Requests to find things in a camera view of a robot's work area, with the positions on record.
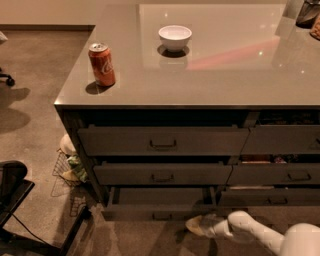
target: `white bowl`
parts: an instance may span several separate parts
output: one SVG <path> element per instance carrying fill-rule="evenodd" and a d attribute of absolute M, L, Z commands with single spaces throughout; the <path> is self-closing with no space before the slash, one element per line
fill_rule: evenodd
<path fill-rule="evenodd" d="M 188 44 L 192 32 L 187 27 L 171 25 L 159 30 L 163 46 L 170 52 L 179 52 Z"/>

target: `drawer handle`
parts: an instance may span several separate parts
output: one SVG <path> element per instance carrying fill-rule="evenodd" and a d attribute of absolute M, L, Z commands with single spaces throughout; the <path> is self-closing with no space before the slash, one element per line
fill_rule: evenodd
<path fill-rule="evenodd" d="M 156 216 L 155 213 L 152 214 L 152 219 L 153 220 L 158 220 L 158 221 L 168 221 L 168 220 L 172 220 L 172 214 L 168 214 L 167 216 L 163 216 L 162 214 L 159 214 L 158 216 Z"/>
<path fill-rule="evenodd" d="M 288 177 L 290 181 L 306 181 L 311 180 L 311 176 L 309 173 L 305 172 L 296 172 L 296 173 L 288 173 Z"/>
<path fill-rule="evenodd" d="M 268 203 L 271 205 L 285 205 L 288 204 L 288 200 L 285 197 L 269 197 Z"/>
<path fill-rule="evenodd" d="M 173 174 L 170 174 L 168 177 L 156 177 L 156 175 L 152 174 L 151 180 L 157 183 L 171 182 L 174 180 L 174 176 Z"/>
<path fill-rule="evenodd" d="M 150 140 L 150 147 L 152 147 L 154 150 L 157 150 L 157 151 L 172 150 L 177 147 L 177 141 L 174 140 L 173 143 L 169 145 L 157 145 L 157 144 L 154 144 L 152 140 Z"/>

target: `kitchen island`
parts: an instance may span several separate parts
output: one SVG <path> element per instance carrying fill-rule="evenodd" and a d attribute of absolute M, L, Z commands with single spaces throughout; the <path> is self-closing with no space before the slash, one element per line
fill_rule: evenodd
<path fill-rule="evenodd" d="M 108 217 L 319 204 L 320 43 L 286 7 L 107 6 L 55 107 Z M 193 32 L 181 53 L 158 37 L 172 24 Z M 95 42 L 113 86 L 94 82 Z"/>

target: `chair leg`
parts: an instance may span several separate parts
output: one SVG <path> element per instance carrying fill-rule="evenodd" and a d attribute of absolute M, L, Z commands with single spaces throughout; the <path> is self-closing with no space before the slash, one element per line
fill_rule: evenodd
<path fill-rule="evenodd" d="M 44 256 L 57 256 L 60 252 L 58 247 L 11 233 L 3 228 L 0 229 L 0 239 L 5 243 L 1 245 L 2 249 L 20 248 Z"/>
<path fill-rule="evenodd" d="M 69 234 L 61 247 L 59 256 L 67 255 L 70 249 L 70 246 L 74 238 L 76 237 L 83 220 L 89 219 L 90 217 L 91 217 L 91 212 L 89 211 L 88 206 L 82 207 L 78 217 L 76 218 L 76 221 L 73 223 L 73 226 L 69 231 Z"/>

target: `chair wheel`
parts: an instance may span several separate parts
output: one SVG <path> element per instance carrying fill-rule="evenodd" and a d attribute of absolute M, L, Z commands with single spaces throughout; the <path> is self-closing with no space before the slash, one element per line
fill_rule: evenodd
<path fill-rule="evenodd" d="M 7 79 L 7 81 L 6 81 L 6 84 L 7 84 L 8 86 L 14 86 L 15 81 L 14 81 L 14 79 L 12 79 L 11 77 L 9 77 L 9 78 Z"/>

